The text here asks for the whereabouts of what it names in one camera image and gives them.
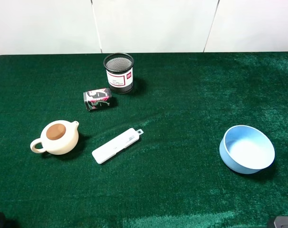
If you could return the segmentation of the small patterned black box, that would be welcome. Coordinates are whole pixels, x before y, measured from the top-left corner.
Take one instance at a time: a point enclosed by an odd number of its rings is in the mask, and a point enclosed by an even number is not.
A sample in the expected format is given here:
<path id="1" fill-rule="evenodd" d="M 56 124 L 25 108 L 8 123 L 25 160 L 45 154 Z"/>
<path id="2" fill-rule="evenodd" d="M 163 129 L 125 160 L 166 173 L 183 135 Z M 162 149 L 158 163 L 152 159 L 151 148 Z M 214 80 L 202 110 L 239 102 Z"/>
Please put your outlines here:
<path id="1" fill-rule="evenodd" d="M 111 105 L 112 94 L 109 88 L 101 88 L 83 93 L 84 104 L 88 111 Z"/>

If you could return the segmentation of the light blue bowl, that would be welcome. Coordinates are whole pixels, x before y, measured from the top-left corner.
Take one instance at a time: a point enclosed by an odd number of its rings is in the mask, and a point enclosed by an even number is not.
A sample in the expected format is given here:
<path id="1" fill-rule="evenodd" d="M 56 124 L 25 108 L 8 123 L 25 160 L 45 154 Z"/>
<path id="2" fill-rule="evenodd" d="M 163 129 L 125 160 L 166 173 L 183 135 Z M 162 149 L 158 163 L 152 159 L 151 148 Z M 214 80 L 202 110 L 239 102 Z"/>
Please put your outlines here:
<path id="1" fill-rule="evenodd" d="M 270 139 L 260 130 L 236 125 L 229 128 L 219 145 L 222 161 L 240 174 L 254 174 L 269 167 L 275 159 Z"/>

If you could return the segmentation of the green velvet table cloth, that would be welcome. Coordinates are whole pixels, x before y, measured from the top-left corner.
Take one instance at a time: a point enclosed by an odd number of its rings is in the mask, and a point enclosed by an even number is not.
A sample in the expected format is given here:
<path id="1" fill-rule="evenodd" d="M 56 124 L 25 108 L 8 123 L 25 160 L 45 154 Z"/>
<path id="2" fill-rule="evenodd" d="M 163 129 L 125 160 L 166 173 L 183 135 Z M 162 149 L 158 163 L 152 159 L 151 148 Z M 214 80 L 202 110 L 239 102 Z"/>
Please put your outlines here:
<path id="1" fill-rule="evenodd" d="M 133 54 L 134 88 L 89 112 L 103 54 L 0 56 L 0 212 L 9 228 L 248 228 L 288 216 L 288 52 Z M 63 155 L 34 153 L 53 121 L 78 121 Z M 263 132 L 274 162 L 254 174 L 221 159 L 225 132 Z M 140 139 L 102 164 L 92 151 Z"/>

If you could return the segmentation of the black mesh pen cup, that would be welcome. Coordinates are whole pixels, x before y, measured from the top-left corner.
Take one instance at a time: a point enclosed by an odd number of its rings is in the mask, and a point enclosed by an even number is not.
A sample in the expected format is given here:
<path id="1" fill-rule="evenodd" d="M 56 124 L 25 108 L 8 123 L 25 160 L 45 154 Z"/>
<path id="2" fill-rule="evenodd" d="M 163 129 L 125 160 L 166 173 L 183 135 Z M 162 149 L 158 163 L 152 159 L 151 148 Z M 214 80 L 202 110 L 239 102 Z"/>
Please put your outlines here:
<path id="1" fill-rule="evenodd" d="M 131 55 L 126 53 L 110 54 L 104 59 L 103 65 L 113 93 L 126 94 L 132 91 L 134 59 Z"/>

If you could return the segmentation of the grey device bottom right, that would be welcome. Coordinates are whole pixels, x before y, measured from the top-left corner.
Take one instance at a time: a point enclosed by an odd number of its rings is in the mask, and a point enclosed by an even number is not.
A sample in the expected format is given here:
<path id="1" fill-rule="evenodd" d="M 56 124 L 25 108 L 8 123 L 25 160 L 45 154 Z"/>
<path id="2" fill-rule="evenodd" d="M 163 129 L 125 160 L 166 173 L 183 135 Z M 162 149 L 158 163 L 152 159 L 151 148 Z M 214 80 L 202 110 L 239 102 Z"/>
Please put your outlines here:
<path id="1" fill-rule="evenodd" d="M 288 216 L 271 218 L 267 223 L 268 228 L 288 228 Z"/>

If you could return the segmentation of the cream ceramic teapot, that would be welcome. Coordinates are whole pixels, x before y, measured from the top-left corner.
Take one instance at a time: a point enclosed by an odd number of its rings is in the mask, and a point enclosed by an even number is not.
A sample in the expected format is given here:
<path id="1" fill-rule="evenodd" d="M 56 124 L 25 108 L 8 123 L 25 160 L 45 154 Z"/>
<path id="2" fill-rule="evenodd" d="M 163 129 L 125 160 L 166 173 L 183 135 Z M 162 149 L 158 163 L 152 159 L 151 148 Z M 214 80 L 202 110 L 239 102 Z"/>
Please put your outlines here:
<path id="1" fill-rule="evenodd" d="M 73 150 L 78 142 L 78 127 L 78 121 L 53 121 L 44 127 L 39 138 L 32 141 L 30 149 L 34 153 L 66 154 Z"/>

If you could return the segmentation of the white plastic flat case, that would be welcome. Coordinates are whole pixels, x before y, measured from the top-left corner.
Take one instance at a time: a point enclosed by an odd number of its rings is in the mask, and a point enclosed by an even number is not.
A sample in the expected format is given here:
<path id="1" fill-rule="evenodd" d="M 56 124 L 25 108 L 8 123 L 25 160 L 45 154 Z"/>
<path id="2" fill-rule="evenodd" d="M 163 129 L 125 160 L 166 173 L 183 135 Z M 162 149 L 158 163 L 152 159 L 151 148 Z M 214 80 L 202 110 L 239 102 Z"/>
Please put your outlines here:
<path id="1" fill-rule="evenodd" d="M 140 139 L 140 135 L 143 134 L 142 129 L 135 130 L 130 128 L 121 133 L 117 137 L 98 147 L 92 151 L 92 156 L 98 164 L 102 164 L 115 156 L 123 149 L 129 147 Z"/>

